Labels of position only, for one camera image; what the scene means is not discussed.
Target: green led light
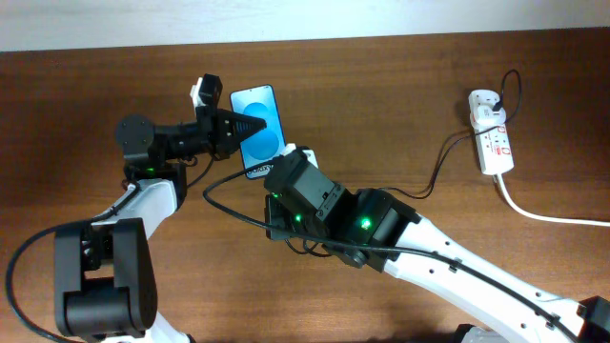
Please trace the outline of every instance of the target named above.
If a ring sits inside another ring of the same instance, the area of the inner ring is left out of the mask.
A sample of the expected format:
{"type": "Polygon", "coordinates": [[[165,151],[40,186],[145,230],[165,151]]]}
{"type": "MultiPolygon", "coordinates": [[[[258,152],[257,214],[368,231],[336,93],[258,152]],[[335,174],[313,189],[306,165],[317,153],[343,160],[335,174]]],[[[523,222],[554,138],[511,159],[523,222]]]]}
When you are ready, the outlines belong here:
{"type": "Polygon", "coordinates": [[[362,218],[362,220],[360,220],[360,228],[364,229],[364,230],[369,230],[371,228],[371,226],[373,225],[373,223],[371,222],[371,219],[369,218],[362,218]]]}

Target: white power strip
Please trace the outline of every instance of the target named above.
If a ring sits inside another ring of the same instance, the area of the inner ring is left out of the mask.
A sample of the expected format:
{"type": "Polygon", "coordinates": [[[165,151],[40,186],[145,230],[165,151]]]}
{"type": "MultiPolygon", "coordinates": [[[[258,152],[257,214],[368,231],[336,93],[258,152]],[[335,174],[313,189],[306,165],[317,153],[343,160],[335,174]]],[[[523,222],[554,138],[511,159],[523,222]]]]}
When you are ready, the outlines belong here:
{"type": "Polygon", "coordinates": [[[504,125],[506,111],[504,108],[493,111],[498,100],[499,95],[494,91],[476,90],[468,96],[470,122],[475,133],[497,127],[476,136],[478,161],[480,169],[485,175],[508,172],[515,167],[513,152],[504,125]]]}
{"type": "Polygon", "coordinates": [[[506,126],[504,125],[504,121],[506,121],[506,111],[504,108],[501,108],[498,111],[493,111],[493,107],[498,101],[499,96],[494,91],[476,90],[471,92],[468,96],[468,103],[470,105],[470,122],[475,129],[475,133],[480,133],[493,128],[486,133],[478,134],[476,136],[480,169],[483,174],[494,176],[494,181],[498,183],[500,191],[502,192],[502,195],[504,196],[504,199],[508,205],[518,213],[532,219],[563,224],[610,227],[610,223],[608,222],[555,218],[533,214],[515,204],[513,199],[511,199],[510,195],[508,194],[506,185],[504,185],[504,179],[502,178],[503,173],[508,172],[515,167],[515,163],[513,161],[513,152],[508,142],[506,126]]]}

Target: wooden table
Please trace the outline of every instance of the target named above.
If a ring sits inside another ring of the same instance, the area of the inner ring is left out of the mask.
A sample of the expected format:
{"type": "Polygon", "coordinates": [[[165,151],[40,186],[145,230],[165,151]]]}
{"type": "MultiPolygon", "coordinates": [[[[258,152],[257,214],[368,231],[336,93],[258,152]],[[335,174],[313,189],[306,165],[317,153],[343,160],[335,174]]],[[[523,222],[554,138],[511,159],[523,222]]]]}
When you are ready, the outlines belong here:
{"type": "MultiPolygon", "coordinates": [[[[92,216],[120,194],[116,123],[193,120],[191,85],[220,75],[229,93],[274,86],[287,140],[355,190],[423,188],[438,149],[468,127],[467,96],[499,89],[517,68],[523,104],[509,132],[515,201],[531,212],[610,220],[610,30],[442,34],[0,54],[3,168],[0,273],[49,226],[92,216]]],[[[507,82],[506,107],[516,83],[507,82]]],[[[205,157],[200,168],[205,167],[205,157]]],[[[216,163],[150,240],[159,310],[202,341],[365,341],[452,332],[477,321],[437,296],[370,268],[296,255],[204,202],[204,187],[242,168],[216,163]]],[[[190,171],[190,177],[200,172],[190,171]]],[[[218,200],[262,218],[262,181],[223,186],[218,200]]],[[[480,173],[475,145],[452,151],[433,195],[402,198],[471,251],[543,289],[610,298],[610,232],[512,211],[480,173]]],[[[52,238],[17,266],[22,308],[55,328],[52,238]]],[[[3,341],[42,341],[0,298],[3,341]]]]}

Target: blue phone wallpaper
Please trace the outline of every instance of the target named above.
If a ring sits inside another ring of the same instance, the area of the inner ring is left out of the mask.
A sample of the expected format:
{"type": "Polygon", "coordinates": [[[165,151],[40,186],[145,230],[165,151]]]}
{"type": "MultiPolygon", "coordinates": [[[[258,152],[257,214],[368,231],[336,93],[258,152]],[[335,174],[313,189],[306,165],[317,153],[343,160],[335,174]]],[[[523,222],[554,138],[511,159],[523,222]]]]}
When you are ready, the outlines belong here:
{"type": "MultiPolygon", "coordinates": [[[[265,119],[267,128],[257,132],[241,143],[241,156],[244,168],[278,156],[286,147],[284,132],[279,122],[279,112],[275,103],[274,89],[269,86],[260,86],[250,90],[236,91],[231,94],[233,111],[265,119]]],[[[269,169],[252,171],[248,178],[264,176],[269,169]]]]}

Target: electrical socket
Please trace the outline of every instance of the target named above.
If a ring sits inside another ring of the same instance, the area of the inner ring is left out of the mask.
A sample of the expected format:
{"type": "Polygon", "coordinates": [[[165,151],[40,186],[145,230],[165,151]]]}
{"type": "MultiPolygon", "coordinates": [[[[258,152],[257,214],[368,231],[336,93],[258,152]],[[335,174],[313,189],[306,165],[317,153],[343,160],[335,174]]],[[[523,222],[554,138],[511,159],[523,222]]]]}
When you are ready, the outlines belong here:
{"type": "Polygon", "coordinates": [[[486,131],[476,136],[478,161],[480,169],[485,175],[505,173],[515,167],[513,151],[506,132],[506,111],[504,108],[493,111],[499,96],[494,91],[476,90],[468,96],[470,105],[470,122],[475,133],[486,131]]]}

